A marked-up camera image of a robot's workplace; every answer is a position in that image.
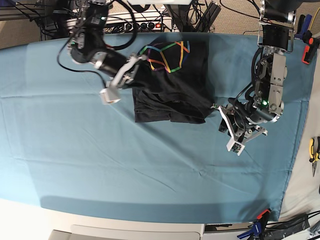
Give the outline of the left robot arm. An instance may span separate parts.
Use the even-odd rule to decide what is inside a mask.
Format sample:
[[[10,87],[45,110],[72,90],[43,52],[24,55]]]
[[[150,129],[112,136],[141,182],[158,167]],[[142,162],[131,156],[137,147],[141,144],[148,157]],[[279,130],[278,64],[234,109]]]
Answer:
[[[228,105],[212,106],[219,111],[221,133],[228,133],[229,152],[238,156],[254,138],[268,134],[265,123],[275,123],[283,114],[283,88],[287,77],[286,53],[294,46],[295,10],[282,10],[270,0],[261,1],[258,49],[251,62],[250,83]]]

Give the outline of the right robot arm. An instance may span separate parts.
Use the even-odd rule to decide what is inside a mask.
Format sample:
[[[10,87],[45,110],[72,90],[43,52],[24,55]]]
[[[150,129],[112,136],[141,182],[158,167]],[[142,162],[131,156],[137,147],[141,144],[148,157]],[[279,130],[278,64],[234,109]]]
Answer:
[[[131,16],[133,33],[129,41],[122,45],[109,46],[104,41],[104,28],[108,19],[110,2],[105,0],[85,0],[72,33],[63,45],[77,64],[91,63],[94,74],[110,76],[110,81],[101,79],[103,88],[99,95],[105,105],[120,101],[120,89],[144,88],[145,81],[152,77],[143,54],[125,57],[119,51],[128,48],[138,34],[137,22],[130,6],[119,1]]]

